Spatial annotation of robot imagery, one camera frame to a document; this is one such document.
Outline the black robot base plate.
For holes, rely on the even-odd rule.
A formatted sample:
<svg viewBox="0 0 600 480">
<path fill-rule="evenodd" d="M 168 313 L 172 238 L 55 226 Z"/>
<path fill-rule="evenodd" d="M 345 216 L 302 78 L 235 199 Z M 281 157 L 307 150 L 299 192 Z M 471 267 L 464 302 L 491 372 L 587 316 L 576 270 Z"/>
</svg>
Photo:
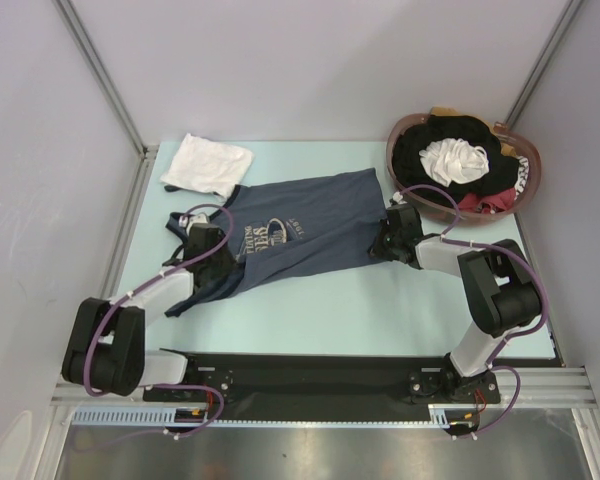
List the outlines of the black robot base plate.
<svg viewBox="0 0 600 480">
<path fill-rule="evenodd" d="M 185 384 L 209 386 L 213 409 L 245 412 L 402 412 L 419 405 L 495 406 L 496 376 L 448 390 L 444 357 L 354 357 L 189 353 Z"/>
</svg>

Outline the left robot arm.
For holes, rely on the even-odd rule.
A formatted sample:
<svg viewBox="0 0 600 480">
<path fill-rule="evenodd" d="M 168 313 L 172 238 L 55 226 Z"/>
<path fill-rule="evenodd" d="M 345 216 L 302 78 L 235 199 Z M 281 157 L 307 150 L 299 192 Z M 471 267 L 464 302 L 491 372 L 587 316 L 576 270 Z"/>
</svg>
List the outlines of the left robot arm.
<svg viewBox="0 0 600 480">
<path fill-rule="evenodd" d="M 182 400 L 199 392 L 201 376 L 188 367 L 187 355 L 149 350 L 146 329 L 220 290 L 236 270 L 229 250 L 234 222 L 223 228 L 204 215 L 185 214 L 176 228 L 182 244 L 154 277 L 118 299 L 80 303 L 61 367 L 65 381 L 94 397 L 128 396 L 142 387 L 166 387 Z"/>
</svg>

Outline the white graphic tank top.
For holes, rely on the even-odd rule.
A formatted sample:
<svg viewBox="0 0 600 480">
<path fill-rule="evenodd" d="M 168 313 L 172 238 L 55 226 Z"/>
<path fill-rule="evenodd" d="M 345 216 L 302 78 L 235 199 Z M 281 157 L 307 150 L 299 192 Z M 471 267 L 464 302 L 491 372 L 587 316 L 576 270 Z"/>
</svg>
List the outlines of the white graphic tank top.
<svg viewBox="0 0 600 480">
<path fill-rule="evenodd" d="M 254 157 L 249 149 L 187 133 L 160 181 L 168 187 L 228 199 Z"/>
</svg>

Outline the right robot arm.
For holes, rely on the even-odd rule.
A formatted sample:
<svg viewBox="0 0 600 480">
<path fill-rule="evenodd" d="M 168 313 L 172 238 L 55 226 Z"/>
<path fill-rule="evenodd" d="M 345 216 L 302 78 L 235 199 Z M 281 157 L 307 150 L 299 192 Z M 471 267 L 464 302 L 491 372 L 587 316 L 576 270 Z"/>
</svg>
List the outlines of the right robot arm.
<svg viewBox="0 0 600 480">
<path fill-rule="evenodd" d="M 442 391 L 453 401 L 476 391 L 507 342 L 547 320 L 547 294 L 513 240 L 483 244 L 426 235 L 417 209 L 403 203 L 387 209 L 369 254 L 462 281 L 472 323 L 446 355 L 441 376 Z"/>
</svg>

